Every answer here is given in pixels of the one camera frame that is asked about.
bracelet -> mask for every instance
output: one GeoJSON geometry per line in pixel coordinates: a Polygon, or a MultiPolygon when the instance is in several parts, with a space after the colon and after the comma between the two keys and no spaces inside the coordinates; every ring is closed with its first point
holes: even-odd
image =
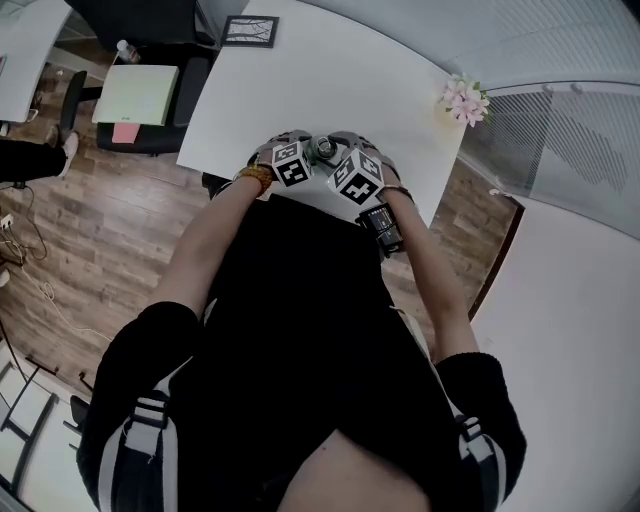
{"type": "Polygon", "coordinates": [[[407,189],[407,187],[403,187],[402,185],[385,185],[384,187],[382,187],[382,190],[378,193],[378,195],[382,195],[382,193],[385,190],[397,190],[398,192],[400,192],[401,194],[404,194],[405,196],[407,196],[409,199],[411,199],[411,202],[413,204],[416,204],[416,202],[413,200],[413,196],[411,195],[411,192],[409,192],[409,190],[407,189]]]}
{"type": "Polygon", "coordinates": [[[271,183],[273,183],[273,171],[263,165],[252,165],[251,167],[245,167],[235,175],[233,181],[236,181],[238,178],[242,178],[243,176],[250,176],[260,182],[260,185],[262,185],[260,195],[264,194],[271,186],[271,183]]]}

framed picture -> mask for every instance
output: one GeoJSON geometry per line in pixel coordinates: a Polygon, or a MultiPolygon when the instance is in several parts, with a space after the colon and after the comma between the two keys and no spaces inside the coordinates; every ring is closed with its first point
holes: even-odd
{"type": "Polygon", "coordinates": [[[229,16],[220,46],[273,48],[279,19],[272,16],[229,16]]]}

bottle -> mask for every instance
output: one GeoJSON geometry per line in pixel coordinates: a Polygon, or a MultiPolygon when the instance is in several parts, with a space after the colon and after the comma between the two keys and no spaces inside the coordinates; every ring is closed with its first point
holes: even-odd
{"type": "Polygon", "coordinates": [[[140,62],[138,50],[136,50],[135,46],[127,43],[126,39],[118,41],[118,56],[130,64],[138,64],[140,62]]]}

desk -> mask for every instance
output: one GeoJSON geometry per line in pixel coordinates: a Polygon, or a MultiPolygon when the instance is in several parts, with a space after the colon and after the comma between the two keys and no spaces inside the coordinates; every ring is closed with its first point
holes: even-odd
{"type": "Polygon", "coordinates": [[[71,13],[64,0],[36,0],[10,26],[0,27],[0,120],[27,120],[31,100],[49,52],[71,13]]]}
{"type": "MultiPolygon", "coordinates": [[[[395,161],[430,224],[464,134],[435,114],[449,75],[378,32],[294,0],[251,0],[244,14],[281,18],[275,46],[222,50],[178,164],[231,178],[273,135],[354,131],[395,161]]],[[[298,187],[276,193],[353,220],[298,187]]],[[[349,205],[337,196],[327,201],[349,205]]]]}

black sleeve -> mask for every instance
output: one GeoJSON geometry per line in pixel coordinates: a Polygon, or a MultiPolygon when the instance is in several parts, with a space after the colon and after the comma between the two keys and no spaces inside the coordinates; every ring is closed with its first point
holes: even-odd
{"type": "Polygon", "coordinates": [[[137,399],[193,355],[200,339],[193,311],[173,302],[146,308],[109,345],[98,367],[82,440],[80,474],[98,506],[98,475],[104,446],[137,399]]]}
{"type": "Polygon", "coordinates": [[[483,353],[457,354],[436,365],[451,401],[466,416],[475,416],[482,431],[504,451],[507,464],[506,495],[520,476],[527,442],[509,401],[498,360],[483,353]]]}

